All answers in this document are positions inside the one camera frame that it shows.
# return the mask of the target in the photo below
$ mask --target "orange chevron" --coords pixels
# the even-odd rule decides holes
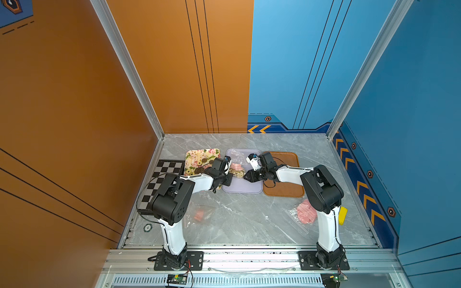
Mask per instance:
[[[263,129],[260,130],[261,133],[266,133],[264,130],[266,130],[267,128],[269,128],[270,125],[267,125],[266,127],[264,127]]]
[[[363,206],[365,207],[365,210],[366,210],[366,201],[367,200],[370,200],[371,202],[373,202],[374,204],[376,204],[376,201],[375,199],[371,198],[370,196],[366,195],[366,194],[363,194]]]
[[[360,181],[357,181],[357,194],[358,194],[358,195],[360,195],[360,186],[369,189],[368,186],[367,186],[365,183],[362,183],[362,182],[360,182]]]
[[[349,150],[346,149],[346,148],[341,148],[341,149],[339,149],[339,150],[341,151],[341,154],[339,155],[339,157],[340,157],[341,160],[342,160],[342,159],[343,159],[343,152],[349,152]]]
[[[338,150],[338,142],[344,142],[343,139],[336,139],[336,150]]]
[[[346,166],[346,170],[347,170],[347,163],[348,163],[348,162],[352,162],[352,163],[355,163],[355,161],[354,161],[353,159],[351,159],[351,158],[347,158],[347,157],[346,157],[346,163],[345,163],[345,166]]]
[[[250,132],[250,133],[254,133],[254,132],[253,132],[253,129],[254,129],[254,128],[256,128],[256,127],[258,127],[258,126],[259,126],[259,125],[255,125],[255,126],[253,126],[253,127],[250,129],[250,130],[248,130],[248,132]]]
[[[375,217],[375,216],[378,216],[378,217],[381,218],[384,222],[386,222],[386,219],[384,219],[384,216],[383,216],[383,215],[379,214],[378,212],[376,212],[376,211],[374,211],[374,210],[372,209],[372,224],[373,224],[373,226],[374,226],[374,217]]]

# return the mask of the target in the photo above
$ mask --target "checkered pattern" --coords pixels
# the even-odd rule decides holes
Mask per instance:
[[[174,173],[182,175],[184,173],[184,161],[181,160],[159,160],[157,167],[154,169],[152,175],[153,179],[148,185],[147,188],[142,192],[140,198],[141,202],[138,206],[138,211],[142,214],[142,211],[146,209],[147,204],[152,199],[155,192],[160,187],[160,184],[163,182],[166,174],[163,173]]]

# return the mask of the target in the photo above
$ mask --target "marble surface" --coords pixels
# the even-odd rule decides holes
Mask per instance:
[[[344,190],[343,206],[348,214],[340,226],[343,245],[374,245],[352,198],[325,134],[167,134],[160,159],[184,159],[188,150],[249,148],[261,151],[286,151],[298,155],[301,167],[325,165]],[[271,197],[259,194],[226,193],[218,190],[192,195],[184,217],[184,237],[189,245],[206,244],[266,244],[315,245],[319,236],[318,221],[302,224],[297,220],[296,207],[306,199]],[[197,209],[210,211],[208,220],[198,222],[191,215]],[[160,226],[154,224],[144,232],[147,221],[137,217],[126,245],[162,245]]]

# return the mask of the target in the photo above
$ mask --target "clear plastic wrap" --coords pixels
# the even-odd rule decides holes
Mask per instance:
[[[183,218],[183,226],[187,228],[191,225],[204,225],[210,222],[211,216],[216,208],[207,205],[196,205],[192,201],[189,203],[187,213]]]
[[[247,156],[236,149],[230,149],[230,158],[232,163],[229,167],[229,173],[233,174],[237,178],[243,178],[246,173],[243,166],[247,164]]]
[[[307,199],[305,199],[295,208],[291,210],[285,210],[285,212],[307,234],[309,233],[312,224],[317,218],[317,211],[311,206],[309,200]]]

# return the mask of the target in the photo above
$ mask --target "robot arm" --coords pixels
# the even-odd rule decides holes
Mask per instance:
[[[147,206],[150,212],[162,225],[164,245],[157,258],[175,269],[181,268],[187,258],[187,243],[183,236],[183,217],[186,213],[193,193],[212,190],[222,184],[229,186],[232,174],[228,174],[231,159],[217,158],[205,174],[194,176],[176,176],[168,174]]]
[[[338,214],[344,192],[323,165],[315,168],[297,168],[278,165],[269,152],[260,156],[250,154],[247,161],[252,165],[243,177],[250,182],[273,180],[302,185],[319,219],[319,241],[317,259],[322,268],[335,267],[344,255],[339,240]]]

